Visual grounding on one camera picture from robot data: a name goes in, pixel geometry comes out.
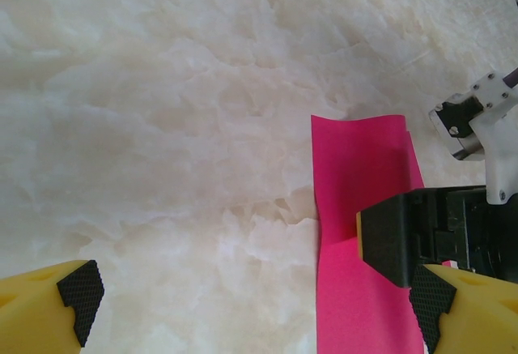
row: white marble countertop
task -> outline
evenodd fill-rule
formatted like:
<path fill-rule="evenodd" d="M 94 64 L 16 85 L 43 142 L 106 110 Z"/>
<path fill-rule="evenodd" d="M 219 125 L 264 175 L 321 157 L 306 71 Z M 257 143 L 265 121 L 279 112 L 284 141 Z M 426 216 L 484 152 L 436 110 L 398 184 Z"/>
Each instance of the white marble countertop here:
<path fill-rule="evenodd" d="M 96 259 L 84 353 L 315 352 L 310 115 L 483 182 L 427 111 L 518 66 L 514 0 L 0 3 L 0 276 Z"/>

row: pink paper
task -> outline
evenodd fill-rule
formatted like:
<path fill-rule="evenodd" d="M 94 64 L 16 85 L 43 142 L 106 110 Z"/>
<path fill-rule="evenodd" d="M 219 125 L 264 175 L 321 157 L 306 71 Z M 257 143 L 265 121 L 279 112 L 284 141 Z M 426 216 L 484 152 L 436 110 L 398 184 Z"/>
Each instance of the pink paper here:
<path fill-rule="evenodd" d="M 337 122 L 312 117 L 313 176 L 321 222 L 316 286 L 319 354 L 421 354 L 408 298 L 359 259 L 356 213 L 422 187 L 403 116 Z"/>

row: magenta sheet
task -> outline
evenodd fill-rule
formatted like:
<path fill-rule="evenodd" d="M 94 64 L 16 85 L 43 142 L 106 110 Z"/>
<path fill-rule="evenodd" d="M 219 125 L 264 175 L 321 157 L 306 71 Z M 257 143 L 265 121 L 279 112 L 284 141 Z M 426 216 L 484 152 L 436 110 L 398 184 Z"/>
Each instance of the magenta sheet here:
<path fill-rule="evenodd" d="M 359 259 L 356 213 L 422 187 L 403 116 L 338 122 L 312 117 L 321 225 L 316 285 L 319 354 L 421 354 L 408 298 Z"/>

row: pink cloth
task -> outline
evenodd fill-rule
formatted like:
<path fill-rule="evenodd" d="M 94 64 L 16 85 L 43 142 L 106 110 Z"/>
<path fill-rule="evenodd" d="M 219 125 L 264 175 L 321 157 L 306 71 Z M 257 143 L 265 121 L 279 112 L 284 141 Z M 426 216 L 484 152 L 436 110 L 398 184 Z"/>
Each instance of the pink cloth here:
<path fill-rule="evenodd" d="M 319 354 L 420 354 L 408 289 L 359 259 L 356 213 L 422 187 L 403 116 L 353 122 L 312 117 L 313 176 L 321 222 L 316 286 Z"/>

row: marble surface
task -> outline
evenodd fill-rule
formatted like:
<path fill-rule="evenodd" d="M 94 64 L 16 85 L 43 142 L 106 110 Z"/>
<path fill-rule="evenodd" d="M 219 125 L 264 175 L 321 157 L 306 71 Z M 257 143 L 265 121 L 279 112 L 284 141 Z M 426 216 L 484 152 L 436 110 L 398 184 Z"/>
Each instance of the marble surface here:
<path fill-rule="evenodd" d="M 483 182 L 427 111 L 517 39 L 514 0 L 0 0 L 0 276 L 96 259 L 85 353 L 315 352 L 310 115 Z"/>

